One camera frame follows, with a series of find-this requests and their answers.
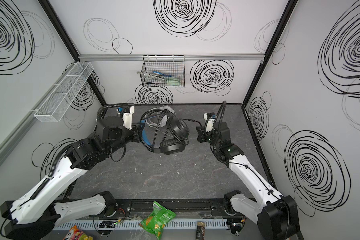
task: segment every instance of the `chip bag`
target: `chip bag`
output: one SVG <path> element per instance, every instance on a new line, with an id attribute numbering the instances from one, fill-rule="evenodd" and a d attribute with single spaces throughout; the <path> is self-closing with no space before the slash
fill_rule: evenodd
<path id="1" fill-rule="evenodd" d="M 176 214 L 154 201 L 154 211 L 142 220 L 139 225 L 149 233 L 154 233 L 157 240 L 160 240 L 164 226 L 172 220 Z"/>
<path id="2" fill-rule="evenodd" d="M 63 238 L 63 240 L 92 240 L 92 237 L 87 236 L 83 231 L 77 228 L 74 225 L 68 232 L 68 234 Z"/>

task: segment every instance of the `black wire basket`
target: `black wire basket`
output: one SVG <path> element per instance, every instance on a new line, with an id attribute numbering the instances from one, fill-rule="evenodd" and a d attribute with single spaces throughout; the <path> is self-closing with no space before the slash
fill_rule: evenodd
<path id="1" fill-rule="evenodd" d="M 141 83 L 164 87 L 184 88 L 185 69 L 183 55 L 144 55 L 140 74 Z"/>

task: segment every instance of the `green snack bag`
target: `green snack bag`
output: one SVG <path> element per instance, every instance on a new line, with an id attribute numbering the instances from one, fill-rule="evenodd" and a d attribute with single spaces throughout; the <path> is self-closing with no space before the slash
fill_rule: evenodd
<path id="1" fill-rule="evenodd" d="M 157 240 L 160 240 L 164 226 L 172 220 L 176 214 L 154 201 L 154 211 L 142 220 L 139 225 L 149 233 L 154 233 Z"/>

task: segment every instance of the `wire basket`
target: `wire basket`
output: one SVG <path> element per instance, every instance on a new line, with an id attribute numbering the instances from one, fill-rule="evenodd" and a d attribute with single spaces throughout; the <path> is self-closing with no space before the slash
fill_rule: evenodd
<path id="1" fill-rule="evenodd" d="M 183 55 L 144 55 L 140 74 L 141 83 L 165 87 L 184 88 L 185 69 Z"/>
<path id="2" fill-rule="evenodd" d="M 90 62 L 75 63 L 36 111 L 35 118 L 40 122 L 59 122 L 92 71 L 93 66 Z"/>

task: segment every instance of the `black headphones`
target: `black headphones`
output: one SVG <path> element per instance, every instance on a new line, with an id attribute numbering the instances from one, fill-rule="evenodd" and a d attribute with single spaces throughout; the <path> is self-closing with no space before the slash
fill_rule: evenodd
<path id="1" fill-rule="evenodd" d="M 154 116 L 159 117 L 157 127 L 159 127 L 160 121 L 162 120 L 163 116 L 167 116 L 167 123 L 166 123 L 168 128 L 167 133 L 169 131 L 174 137 L 166 140 L 165 138 L 167 137 L 167 134 L 165 134 L 163 141 L 160 142 L 160 147 L 154 148 L 153 144 L 151 144 L 148 138 L 146 137 L 145 131 L 143 129 L 141 132 L 140 140 L 149 151 L 154 153 L 163 153 L 165 155 L 170 155 L 184 151 L 185 146 L 188 145 L 189 143 L 188 141 L 189 128 L 187 124 L 183 121 L 183 119 L 176 117 L 175 114 L 171 113 L 166 109 L 164 110 L 154 109 L 144 113 L 142 118 L 140 119 L 140 122 L 143 123 L 147 119 L 147 116 L 149 118 Z"/>

